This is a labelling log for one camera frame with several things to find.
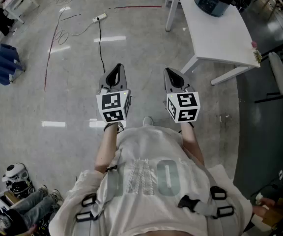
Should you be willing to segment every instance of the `jeans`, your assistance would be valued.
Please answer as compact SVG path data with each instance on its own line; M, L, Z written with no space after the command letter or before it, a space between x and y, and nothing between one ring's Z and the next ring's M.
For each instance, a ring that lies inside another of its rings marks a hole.
M54 213L56 213L58 206L56 206L55 199L51 195L45 197L45 193L39 189L31 193L12 209L21 215L25 225L29 229L34 224L37 224L45 215L53 211L52 206L54 206Z

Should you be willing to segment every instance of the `gray concrete floor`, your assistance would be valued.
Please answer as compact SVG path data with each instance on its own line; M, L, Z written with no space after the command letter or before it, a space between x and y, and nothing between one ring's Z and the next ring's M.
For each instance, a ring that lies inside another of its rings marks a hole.
M141 126L144 116L152 116L156 125L179 130L163 104L163 70L180 70L194 54L182 9L176 12L171 32L165 31L169 8L114 9L163 5L164 1L72 0L61 17L81 14L60 22L65 30L77 33L105 12L102 37L126 37L102 42L101 52L106 69L117 63L125 67L133 96L128 127ZM102 128L89 125L100 119L95 95L103 68L99 44L94 42L99 26L92 25L81 36L69 36L63 45L54 41L44 91L48 51L64 6L57 6L55 0L37 2L40 7L31 5L22 15L25 23L17 22L16 33L3 39L17 48L27 70L15 83L0 85L0 180L9 164L22 162L35 186L46 184L65 193L81 171L93 169L103 133ZM195 130L206 164L223 164L233 178L239 144L236 79L210 85L230 69L231 65L206 63L190 79L201 102ZM43 121L61 122L64 127L44 127Z

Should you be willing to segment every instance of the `person's leg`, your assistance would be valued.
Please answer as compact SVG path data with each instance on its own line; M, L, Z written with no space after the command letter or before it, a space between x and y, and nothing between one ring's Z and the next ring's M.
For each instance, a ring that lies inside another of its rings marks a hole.
M52 214L51 214L51 216L50 216L50 222L51 222L52 219L55 217L55 215L56 215L57 211L59 210L59 208L60 208L60 206L59 206L58 204L54 205L54 207L53 207L53 212L52 212Z
M183 137L183 147L194 157L196 157L196 159L200 163L202 163L202 165L205 165L204 158L198 145L194 129L187 122L181 123L181 129Z
M62 199L60 193L55 190L49 196L45 197L34 208L28 211L24 216L24 222L27 228L30 228L34 224L38 223L45 215L51 211L51 207Z
M0 30L4 36L7 36L7 34L9 34L9 28L7 27L7 25L0 25Z
M7 26L11 27L14 24L15 19L9 19L9 18L6 17L5 22L6 22Z
M28 197L23 199L18 205L12 208L17 211L19 214L24 215L30 209L35 207L42 199L48 195L48 189L45 185L42 185L40 189L31 193Z

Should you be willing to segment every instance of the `red line on floor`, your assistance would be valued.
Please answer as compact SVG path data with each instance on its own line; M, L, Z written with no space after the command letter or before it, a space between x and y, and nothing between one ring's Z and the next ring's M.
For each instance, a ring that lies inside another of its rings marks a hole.
M46 84L47 84L48 65L49 65L51 50L52 50L52 46L53 46L53 42L54 42L54 36L55 36L55 32L56 32L56 30L57 30L57 27L58 27L58 24L57 24L57 26L55 27L55 30L54 30L54 34L53 34L53 38L52 38L52 42L51 42L51 46L50 46L50 51L49 51L49 56L48 56L47 68L46 68L46 70L45 70L44 91L45 91L45 87L46 87Z
M115 9L123 8L161 8L162 5L138 5L138 6L125 6L125 7L115 7Z

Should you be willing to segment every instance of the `power strip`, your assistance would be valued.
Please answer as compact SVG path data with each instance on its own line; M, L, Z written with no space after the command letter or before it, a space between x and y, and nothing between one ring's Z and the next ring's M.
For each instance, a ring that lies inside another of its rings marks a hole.
M106 17L107 17L106 13L103 13L103 14L99 15L98 17L93 18L92 20L93 20L94 23L97 23L98 22L97 18L99 18L99 20L101 21L102 19L105 19Z

